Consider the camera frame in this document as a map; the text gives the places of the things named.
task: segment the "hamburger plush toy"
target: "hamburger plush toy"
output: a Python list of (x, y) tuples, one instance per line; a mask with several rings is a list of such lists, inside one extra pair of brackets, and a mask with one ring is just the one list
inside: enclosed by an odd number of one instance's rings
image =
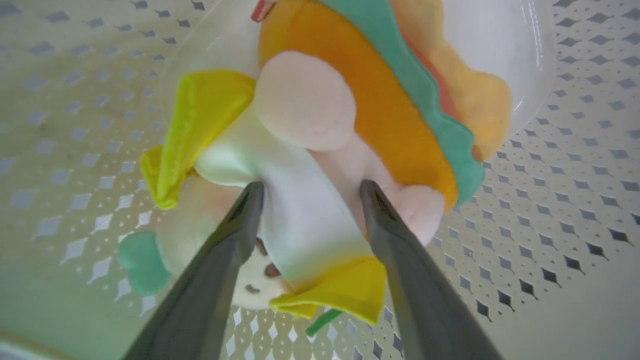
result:
[(120, 245), (132, 288), (154, 294), (179, 275), (259, 180), (258, 246), (233, 303), (306, 318), (327, 306), (374, 324), (386, 274), (360, 182), (376, 181), (427, 245), (509, 128), (508, 86), (465, 65), (443, 19), (440, 0), (279, 0), (262, 23), (258, 79), (184, 76), (164, 145), (140, 161), (168, 213)]

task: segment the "plush toy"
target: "plush toy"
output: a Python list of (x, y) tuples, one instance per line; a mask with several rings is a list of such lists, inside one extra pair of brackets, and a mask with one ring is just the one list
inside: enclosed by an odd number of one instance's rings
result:
[(141, 167), (154, 229), (123, 240), (132, 287), (157, 293), (189, 264), (251, 181), (266, 185), (258, 246), (233, 303), (307, 318), (317, 306), (374, 324), (385, 270), (358, 195), (376, 181), (427, 245), (484, 179), (506, 137), (507, 85), (469, 69), (442, 36), (440, 0), (279, 0), (254, 81), (181, 81), (165, 144)]

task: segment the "white plastic basket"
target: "white plastic basket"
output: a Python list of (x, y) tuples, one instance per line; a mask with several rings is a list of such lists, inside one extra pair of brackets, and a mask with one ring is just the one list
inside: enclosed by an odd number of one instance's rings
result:
[[(447, 38), (516, 103), (485, 184), (429, 252), (507, 359), (637, 358), (640, 4), (444, 3)], [(183, 73), (257, 75), (254, 6), (0, 0), (1, 358), (123, 354), (161, 301), (132, 293), (115, 261), (161, 217), (138, 156), (161, 143)], [(312, 339), (305, 320), (234, 308), (222, 355), (398, 360), (386, 304), (375, 328), (343, 316)]]

